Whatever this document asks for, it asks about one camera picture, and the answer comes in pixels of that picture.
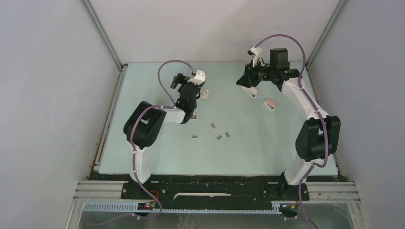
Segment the white stapler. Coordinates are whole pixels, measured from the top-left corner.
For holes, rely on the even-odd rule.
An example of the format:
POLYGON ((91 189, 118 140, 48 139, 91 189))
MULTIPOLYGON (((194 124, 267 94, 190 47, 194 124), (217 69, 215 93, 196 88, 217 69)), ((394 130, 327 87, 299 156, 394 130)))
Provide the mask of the white stapler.
POLYGON ((256 97, 257 97, 258 90, 257 90, 255 87, 247 88, 247 87, 242 86, 242 89, 243 89, 249 96, 251 96, 252 98, 256 98, 256 97))

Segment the small white staple box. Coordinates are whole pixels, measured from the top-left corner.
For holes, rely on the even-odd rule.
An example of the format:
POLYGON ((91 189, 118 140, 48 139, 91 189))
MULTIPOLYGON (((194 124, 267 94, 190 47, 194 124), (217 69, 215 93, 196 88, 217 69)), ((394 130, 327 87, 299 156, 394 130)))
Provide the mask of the small white staple box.
POLYGON ((208 99, 209 98, 209 89, 204 89, 202 92, 202 99, 208 99))

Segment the small pink stapler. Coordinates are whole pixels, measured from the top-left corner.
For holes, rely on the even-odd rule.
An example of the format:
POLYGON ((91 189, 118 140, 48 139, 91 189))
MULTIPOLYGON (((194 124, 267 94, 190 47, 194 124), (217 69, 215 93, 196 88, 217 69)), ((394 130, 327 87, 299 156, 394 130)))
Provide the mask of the small pink stapler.
POLYGON ((273 111, 276 107, 276 103, 271 99, 265 100, 264 105, 271 111, 273 111))

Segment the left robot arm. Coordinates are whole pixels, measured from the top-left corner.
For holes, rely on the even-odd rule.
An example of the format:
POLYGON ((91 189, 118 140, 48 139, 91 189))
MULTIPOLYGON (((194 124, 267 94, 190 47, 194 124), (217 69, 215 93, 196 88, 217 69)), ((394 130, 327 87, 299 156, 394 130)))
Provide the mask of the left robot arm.
POLYGON ((178 89, 179 93, 174 106, 152 105, 142 101, 124 124, 123 132, 133 149, 130 176, 136 183, 132 192, 138 198, 147 198, 151 192, 151 186, 146 182, 151 172, 145 151, 155 143, 164 124, 185 124, 191 119, 205 79, 202 70, 197 70, 192 77, 177 74, 171 83, 171 89, 178 89))

